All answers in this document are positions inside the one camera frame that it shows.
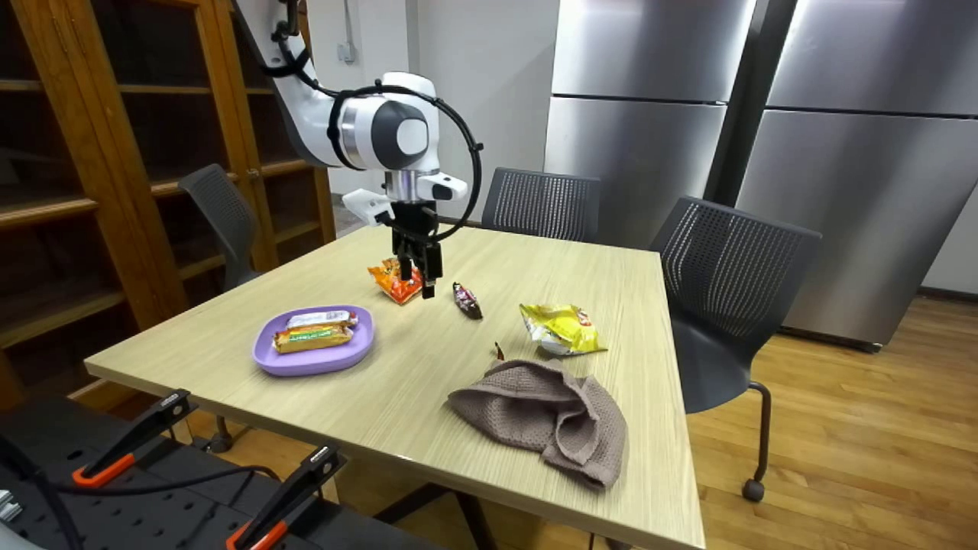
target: cable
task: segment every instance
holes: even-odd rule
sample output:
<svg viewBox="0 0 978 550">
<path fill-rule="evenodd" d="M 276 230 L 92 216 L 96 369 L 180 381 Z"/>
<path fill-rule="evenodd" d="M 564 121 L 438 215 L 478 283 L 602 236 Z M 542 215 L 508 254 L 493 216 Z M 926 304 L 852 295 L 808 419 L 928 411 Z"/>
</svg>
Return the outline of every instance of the cable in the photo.
<svg viewBox="0 0 978 550">
<path fill-rule="evenodd" d="M 234 471 L 217 471 L 217 474 L 209 474 L 209 477 L 188 477 L 188 480 L 158 482 L 158 486 L 125 486 L 125 490 L 56 486 L 56 490 L 64 492 L 64 494 L 125 499 L 125 494 L 153 494 L 153 492 L 172 492 L 172 490 L 203 486 L 203 482 L 223 480 L 223 477 L 237 477 L 237 474 L 247 474 L 247 477 L 266 474 L 266 477 L 272 477 L 276 482 L 281 482 L 277 474 L 268 471 L 268 468 L 234 468 Z"/>
<path fill-rule="evenodd" d="M 35 492 L 48 501 L 64 543 L 70 550 L 83 550 L 83 535 L 80 525 L 74 523 L 74 516 L 67 513 L 60 494 L 56 492 L 56 482 L 35 468 L 35 461 L 31 461 L 16 444 L 10 444 L 7 437 L 0 437 L 0 461 L 7 461 L 16 474 L 34 480 Z"/>
</svg>

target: small orange object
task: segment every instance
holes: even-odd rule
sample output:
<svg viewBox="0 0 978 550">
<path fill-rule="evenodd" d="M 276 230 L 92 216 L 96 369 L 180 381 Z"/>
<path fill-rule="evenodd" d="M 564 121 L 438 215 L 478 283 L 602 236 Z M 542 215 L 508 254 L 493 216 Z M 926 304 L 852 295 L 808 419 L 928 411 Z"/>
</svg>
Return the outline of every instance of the small orange object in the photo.
<svg viewBox="0 0 978 550">
<path fill-rule="evenodd" d="M 223 542 L 223 550 L 242 550 L 242 535 L 247 523 Z M 258 543 L 247 550 L 276 550 L 287 539 L 287 523 L 276 523 Z"/>
<path fill-rule="evenodd" d="M 413 274 L 399 281 L 398 257 L 387 257 L 378 267 L 369 267 L 366 271 L 373 274 L 378 291 L 399 307 L 423 292 L 423 271 L 413 269 Z"/>
<path fill-rule="evenodd" d="M 85 468 L 77 468 L 70 474 L 70 480 L 74 480 L 74 486 L 80 486 L 85 492 L 99 492 L 99 490 L 104 490 L 106 482 L 112 482 L 117 477 L 123 477 L 132 468 L 134 468 L 134 453 L 125 453 L 125 455 L 118 455 L 118 461 L 112 461 L 112 464 L 106 464 L 106 468 L 96 471 L 96 474 L 85 474 Z"/>
</svg>

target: table leg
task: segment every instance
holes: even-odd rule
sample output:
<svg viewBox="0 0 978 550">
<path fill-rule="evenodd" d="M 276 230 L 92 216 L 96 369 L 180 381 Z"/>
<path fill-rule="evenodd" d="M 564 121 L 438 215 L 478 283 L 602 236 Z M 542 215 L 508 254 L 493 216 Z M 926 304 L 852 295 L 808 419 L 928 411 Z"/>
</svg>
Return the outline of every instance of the table leg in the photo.
<svg viewBox="0 0 978 550">
<path fill-rule="evenodd" d="M 457 507 L 465 513 L 466 533 L 478 542 L 478 550 L 494 550 L 486 513 L 478 499 L 456 492 Z"/>
<path fill-rule="evenodd" d="M 606 539 L 609 550 L 629 550 L 633 543 Z"/>
<path fill-rule="evenodd" d="M 423 507 L 429 507 L 435 499 L 447 494 L 448 490 L 425 482 L 413 492 L 406 492 L 399 501 L 387 504 L 375 513 L 382 523 L 398 523 Z M 462 516 L 466 523 L 469 539 L 478 542 L 478 550 L 494 550 L 486 513 L 478 499 L 452 492 L 457 499 Z"/>
</svg>

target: wooden floor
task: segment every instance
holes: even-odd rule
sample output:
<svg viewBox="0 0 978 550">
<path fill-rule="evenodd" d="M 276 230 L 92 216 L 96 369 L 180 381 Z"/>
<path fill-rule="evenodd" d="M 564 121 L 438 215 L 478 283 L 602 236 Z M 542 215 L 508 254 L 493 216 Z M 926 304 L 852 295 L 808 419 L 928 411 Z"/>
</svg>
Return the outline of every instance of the wooden floor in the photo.
<svg viewBox="0 0 978 550">
<path fill-rule="evenodd" d="M 765 504 L 740 499 L 755 468 L 755 394 L 691 417 L 710 547 L 978 547 L 978 307 L 916 299 L 880 354 L 780 336 L 755 379 L 774 390 Z M 304 449 L 247 431 L 230 459 L 287 471 Z M 339 492 L 373 513 L 415 482 L 393 468 L 349 468 Z M 572 525 L 486 509 L 502 547 L 589 543 Z M 469 547 L 448 499 L 403 530 Z"/>
</svg>

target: yellow object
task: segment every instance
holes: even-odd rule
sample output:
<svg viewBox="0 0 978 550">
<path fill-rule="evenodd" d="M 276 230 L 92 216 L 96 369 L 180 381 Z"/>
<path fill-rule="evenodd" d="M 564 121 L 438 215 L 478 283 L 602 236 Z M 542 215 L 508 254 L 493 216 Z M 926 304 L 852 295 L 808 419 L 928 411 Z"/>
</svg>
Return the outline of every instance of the yellow object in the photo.
<svg viewBox="0 0 978 550">
<path fill-rule="evenodd" d="M 351 340 L 349 325 L 307 325 L 307 327 L 287 327 L 276 332 L 277 354 L 296 354 L 307 349 L 335 349 Z"/>
<path fill-rule="evenodd" d="M 373 274 L 375 288 L 399 307 L 423 292 L 418 269 L 413 269 L 413 274 L 399 281 L 398 257 L 387 257 L 378 267 L 369 267 L 366 271 Z"/>
<path fill-rule="evenodd" d="M 606 351 L 600 330 L 577 307 L 530 307 L 518 304 L 530 336 L 547 354 L 594 354 Z"/>
</svg>

